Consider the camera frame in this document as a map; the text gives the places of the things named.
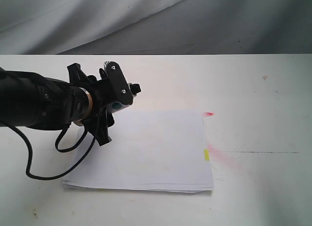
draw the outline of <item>black cable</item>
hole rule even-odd
[[[64,135],[66,134],[67,130],[68,130],[68,127],[67,127],[67,128],[64,128],[64,129],[60,132],[58,138],[55,140],[55,149],[57,149],[58,152],[66,153],[66,152],[70,152],[70,151],[76,149],[76,148],[78,147],[78,145],[80,145],[80,143],[83,141],[83,139],[86,137],[86,135],[87,135],[87,133],[88,133],[87,129],[84,127],[84,132],[83,132],[82,136],[80,137],[80,139],[77,141],[77,143],[76,143],[74,146],[72,146],[72,147],[70,147],[70,148],[67,148],[67,149],[59,149],[59,146],[58,146],[58,145],[59,145],[59,142],[62,140],[62,138],[63,138]]]
[[[65,172],[63,172],[63,173],[61,173],[61,174],[59,174],[57,176],[43,177],[43,176],[36,176],[36,175],[31,174],[30,173],[30,167],[31,167],[31,162],[32,162],[32,158],[33,158],[33,149],[32,149],[32,146],[31,146],[28,138],[17,127],[12,126],[9,123],[3,122],[3,121],[0,121],[0,123],[4,124],[8,128],[10,128],[13,131],[15,131],[24,140],[24,142],[26,143],[27,149],[28,149],[28,160],[27,160],[27,166],[26,166],[26,175],[28,177],[30,177],[32,179],[36,179],[36,180],[51,181],[51,180],[55,180],[55,179],[61,178],[61,177],[65,176],[65,175],[67,175],[72,170],[74,170],[84,160],[84,158],[89,154],[89,152],[91,151],[91,148],[93,147],[94,142],[96,141],[96,135],[98,133],[101,105],[102,105],[102,101],[99,104],[99,110],[98,110],[98,115],[97,115],[96,132],[95,132],[95,134],[93,136],[93,139],[91,141],[91,144],[90,144],[89,148],[84,153],[84,155],[70,169],[68,169],[67,171],[65,171]]]

